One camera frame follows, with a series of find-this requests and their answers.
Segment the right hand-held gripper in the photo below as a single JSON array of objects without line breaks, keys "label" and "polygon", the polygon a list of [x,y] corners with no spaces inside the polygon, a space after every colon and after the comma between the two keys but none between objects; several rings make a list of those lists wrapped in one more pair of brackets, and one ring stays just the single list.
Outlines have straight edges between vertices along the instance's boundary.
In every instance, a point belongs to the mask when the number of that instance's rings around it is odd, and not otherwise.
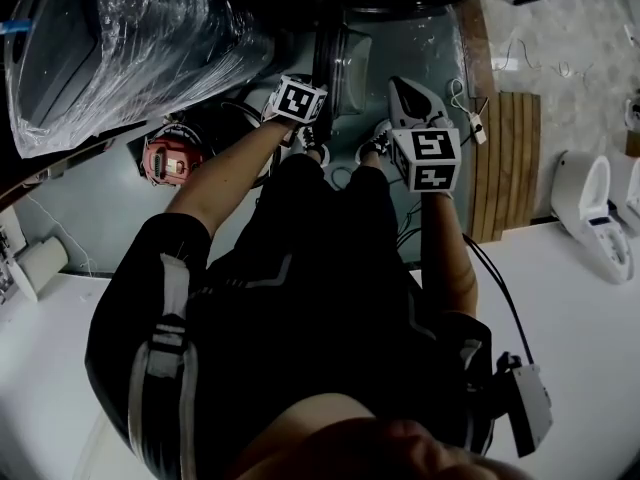
[{"label": "right hand-held gripper", "polygon": [[391,160],[406,187],[412,193],[452,192],[461,168],[461,139],[444,102],[404,77],[392,77],[388,88]]}]

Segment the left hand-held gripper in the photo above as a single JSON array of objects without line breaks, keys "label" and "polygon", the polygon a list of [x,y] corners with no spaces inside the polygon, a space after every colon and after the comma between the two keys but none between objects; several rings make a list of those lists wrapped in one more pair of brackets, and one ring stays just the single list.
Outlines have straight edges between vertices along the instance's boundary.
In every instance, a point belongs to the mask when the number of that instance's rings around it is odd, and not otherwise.
[{"label": "left hand-held gripper", "polygon": [[312,124],[319,117],[327,96],[324,88],[307,84],[300,78],[282,75],[267,99],[261,119],[268,121],[281,117],[302,125]]}]

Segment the person's right forearm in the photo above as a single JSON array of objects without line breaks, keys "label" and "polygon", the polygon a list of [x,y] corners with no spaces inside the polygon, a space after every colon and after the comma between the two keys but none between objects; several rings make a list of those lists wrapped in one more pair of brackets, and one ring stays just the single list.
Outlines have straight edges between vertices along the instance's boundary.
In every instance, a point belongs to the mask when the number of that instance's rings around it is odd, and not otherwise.
[{"label": "person's right forearm", "polygon": [[446,193],[421,196],[422,287],[443,312],[477,316],[478,283],[453,200]]}]

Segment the person's left forearm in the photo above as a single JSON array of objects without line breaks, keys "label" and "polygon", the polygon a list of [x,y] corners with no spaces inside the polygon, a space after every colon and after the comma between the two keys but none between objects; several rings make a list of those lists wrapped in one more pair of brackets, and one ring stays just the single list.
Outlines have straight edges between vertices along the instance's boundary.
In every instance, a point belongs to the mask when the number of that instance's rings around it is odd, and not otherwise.
[{"label": "person's left forearm", "polygon": [[166,211],[197,219],[213,237],[252,189],[269,158],[295,128],[296,123],[287,118],[262,123],[198,167]]}]

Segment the person's left white shoe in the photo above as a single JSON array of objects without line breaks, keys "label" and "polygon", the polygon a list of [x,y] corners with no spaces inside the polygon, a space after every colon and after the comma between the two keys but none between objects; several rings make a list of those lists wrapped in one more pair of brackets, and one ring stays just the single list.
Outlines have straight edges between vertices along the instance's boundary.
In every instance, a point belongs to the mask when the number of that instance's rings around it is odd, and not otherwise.
[{"label": "person's left white shoe", "polygon": [[312,126],[300,126],[292,134],[290,154],[305,154],[317,161],[321,168],[330,163],[327,145],[315,137]]}]

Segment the person's white shoe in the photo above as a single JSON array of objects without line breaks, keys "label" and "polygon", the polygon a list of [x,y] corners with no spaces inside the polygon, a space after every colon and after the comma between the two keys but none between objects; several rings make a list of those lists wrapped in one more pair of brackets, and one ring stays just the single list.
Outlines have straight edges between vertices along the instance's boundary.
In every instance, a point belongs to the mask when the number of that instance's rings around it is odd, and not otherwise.
[{"label": "person's white shoe", "polygon": [[290,154],[305,154],[317,161],[321,168],[330,163],[327,145],[315,137],[312,126],[300,126],[292,134]]},{"label": "person's white shoe", "polygon": [[372,135],[365,140],[356,150],[355,161],[360,165],[366,155],[376,153],[379,157],[387,155],[390,148],[389,132],[392,126],[388,119],[380,121]]}]

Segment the person's right white shoe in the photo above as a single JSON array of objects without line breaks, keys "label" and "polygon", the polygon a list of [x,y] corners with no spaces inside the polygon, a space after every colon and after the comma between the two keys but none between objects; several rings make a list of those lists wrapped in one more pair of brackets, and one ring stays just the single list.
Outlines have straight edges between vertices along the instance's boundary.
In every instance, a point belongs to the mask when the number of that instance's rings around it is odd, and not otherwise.
[{"label": "person's right white shoe", "polygon": [[355,161],[360,165],[366,155],[376,153],[379,157],[387,155],[390,148],[389,132],[392,126],[388,119],[380,121],[372,135],[365,140],[356,150]]}]

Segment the wooden slat platform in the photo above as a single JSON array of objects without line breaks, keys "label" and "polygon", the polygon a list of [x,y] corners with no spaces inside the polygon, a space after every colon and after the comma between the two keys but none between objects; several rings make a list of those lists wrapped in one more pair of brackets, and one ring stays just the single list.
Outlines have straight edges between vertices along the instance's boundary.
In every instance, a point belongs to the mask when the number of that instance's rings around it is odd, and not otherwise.
[{"label": "wooden slat platform", "polygon": [[487,136],[471,143],[468,232],[478,243],[499,241],[506,230],[534,218],[541,145],[541,98],[500,92],[474,98]]}]

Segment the person's black trousers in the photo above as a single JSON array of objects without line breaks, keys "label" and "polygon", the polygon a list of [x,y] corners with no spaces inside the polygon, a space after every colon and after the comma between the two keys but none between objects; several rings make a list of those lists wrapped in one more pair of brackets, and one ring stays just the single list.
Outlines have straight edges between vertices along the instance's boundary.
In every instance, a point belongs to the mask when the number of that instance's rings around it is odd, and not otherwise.
[{"label": "person's black trousers", "polygon": [[264,185],[236,246],[275,266],[291,256],[295,274],[320,280],[386,276],[402,264],[397,218],[384,173],[360,165],[347,186],[333,189],[310,156],[287,157]]}]

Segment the red round device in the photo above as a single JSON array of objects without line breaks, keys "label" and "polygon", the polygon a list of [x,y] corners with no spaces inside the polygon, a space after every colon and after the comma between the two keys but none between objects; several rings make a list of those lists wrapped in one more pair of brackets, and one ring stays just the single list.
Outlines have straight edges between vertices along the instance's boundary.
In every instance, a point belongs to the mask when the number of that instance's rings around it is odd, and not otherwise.
[{"label": "red round device", "polygon": [[144,174],[155,185],[183,185],[205,160],[199,136],[181,123],[165,125],[145,140],[142,151]]}]

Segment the plastic-wrapped black appliance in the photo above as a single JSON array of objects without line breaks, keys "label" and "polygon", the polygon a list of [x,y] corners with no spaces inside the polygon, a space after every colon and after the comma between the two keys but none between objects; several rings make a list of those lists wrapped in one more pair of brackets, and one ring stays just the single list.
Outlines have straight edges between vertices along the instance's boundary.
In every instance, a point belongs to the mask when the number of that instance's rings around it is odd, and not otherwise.
[{"label": "plastic-wrapped black appliance", "polygon": [[230,0],[18,0],[5,86],[22,158],[71,150],[264,70],[274,41]]}]

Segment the person's black shirt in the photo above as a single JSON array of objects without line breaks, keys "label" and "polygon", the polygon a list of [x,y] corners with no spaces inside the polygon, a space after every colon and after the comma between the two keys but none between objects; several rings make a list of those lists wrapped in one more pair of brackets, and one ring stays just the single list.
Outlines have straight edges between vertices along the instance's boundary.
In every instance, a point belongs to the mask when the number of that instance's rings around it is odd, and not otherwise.
[{"label": "person's black shirt", "polygon": [[109,420],[159,480],[223,480],[291,405],[337,393],[481,453],[491,333],[424,306],[402,264],[320,280],[246,248],[208,263],[195,218],[164,213],[135,237],[91,321],[85,365]]}]

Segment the grey electronics box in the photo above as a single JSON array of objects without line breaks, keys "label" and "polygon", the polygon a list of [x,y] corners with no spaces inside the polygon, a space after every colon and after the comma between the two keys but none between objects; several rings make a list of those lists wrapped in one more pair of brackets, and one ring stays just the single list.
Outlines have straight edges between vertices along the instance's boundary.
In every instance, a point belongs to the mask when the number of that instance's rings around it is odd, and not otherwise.
[{"label": "grey electronics box", "polygon": [[553,425],[551,399],[536,364],[504,352],[495,375],[497,415],[506,414],[519,458],[533,454]]}]

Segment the person's chin and neck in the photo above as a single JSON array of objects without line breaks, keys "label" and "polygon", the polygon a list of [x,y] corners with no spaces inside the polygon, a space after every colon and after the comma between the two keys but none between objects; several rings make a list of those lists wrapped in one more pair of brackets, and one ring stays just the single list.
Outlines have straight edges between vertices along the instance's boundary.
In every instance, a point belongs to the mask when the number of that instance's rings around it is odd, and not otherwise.
[{"label": "person's chin and neck", "polygon": [[436,440],[413,420],[377,418],[346,395],[303,399],[228,468],[225,480],[533,480],[521,469]]}]

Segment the white cylindrical fixture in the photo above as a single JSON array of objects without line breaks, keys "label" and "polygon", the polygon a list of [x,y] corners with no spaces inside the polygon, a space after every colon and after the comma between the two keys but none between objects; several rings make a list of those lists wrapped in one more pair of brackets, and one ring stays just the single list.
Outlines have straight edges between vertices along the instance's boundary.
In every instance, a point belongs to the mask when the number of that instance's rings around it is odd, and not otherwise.
[{"label": "white cylindrical fixture", "polygon": [[63,243],[52,236],[21,254],[12,267],[12,276],[25,296],[37,302],[43,288],[68,261]]}]

